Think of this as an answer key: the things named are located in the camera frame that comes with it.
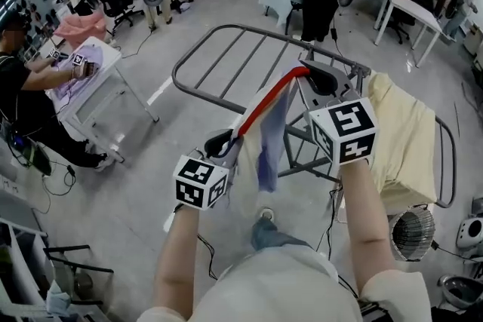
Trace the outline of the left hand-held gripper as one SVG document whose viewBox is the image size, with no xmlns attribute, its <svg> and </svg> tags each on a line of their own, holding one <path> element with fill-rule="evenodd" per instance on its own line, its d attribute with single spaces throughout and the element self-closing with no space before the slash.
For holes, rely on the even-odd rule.
<svg viewBox="0 0 483 322">
<path fill-rule="evenodd" d="M 182 155 L 173 172 L 175 198 L 198 210 L 215 205 L 231 189 L 238 147 L 231 148 L 233 129 L 212 131 L 205 141 L 206 155 L 194 148 Z"/>
</svg>

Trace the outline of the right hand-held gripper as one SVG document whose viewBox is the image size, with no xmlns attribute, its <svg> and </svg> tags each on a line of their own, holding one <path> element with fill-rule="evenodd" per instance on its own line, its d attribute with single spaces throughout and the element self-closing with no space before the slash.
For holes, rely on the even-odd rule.
<svg viewBox="0 0 483 322">
<path fill-rule="evenodd" d="M 378 123 L 369 99 L 345 72 L 314 60 L 300 63 L 309 70 L 297 83 L 318 147 L 337 166 L 372 158 Z"/>
</svg>

